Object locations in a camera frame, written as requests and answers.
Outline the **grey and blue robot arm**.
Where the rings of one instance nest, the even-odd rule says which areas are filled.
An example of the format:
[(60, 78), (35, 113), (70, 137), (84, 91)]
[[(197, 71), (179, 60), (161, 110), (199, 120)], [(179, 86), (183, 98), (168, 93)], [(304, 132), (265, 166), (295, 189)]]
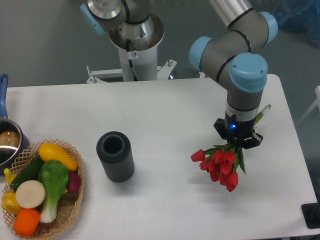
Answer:
[[(263, 140), (254, 125), (268, 74), (266, 60), (255, 50), (275, 38), (278, 24), (247, 0), (213, 0), (211, 5), (228, 32), (218, 40), (198, 38), (188, 58), (227, 91), (225, 117), (214, 124), (220, 137), (237, 148), (254, 148)], [(164, 27), (147, 0), (87, 0), (80, 11), (94, 33), (108, 33), (117, 47), (124, 81), (157, 79)]]

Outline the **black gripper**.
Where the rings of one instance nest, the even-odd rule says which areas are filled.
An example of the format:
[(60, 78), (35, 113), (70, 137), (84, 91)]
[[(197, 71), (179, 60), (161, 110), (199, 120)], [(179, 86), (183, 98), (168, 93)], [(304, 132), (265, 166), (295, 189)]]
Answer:
[(225, 118), (218, 118), (213, 126), (227, 143), (231, 138), (246, 138), (240, 147), (247, 150), (258, 147), (264, 139), (259, 133), (254, 132), (252, 135), (255, 120), (256, 114), (252, 111), (226, 111)]

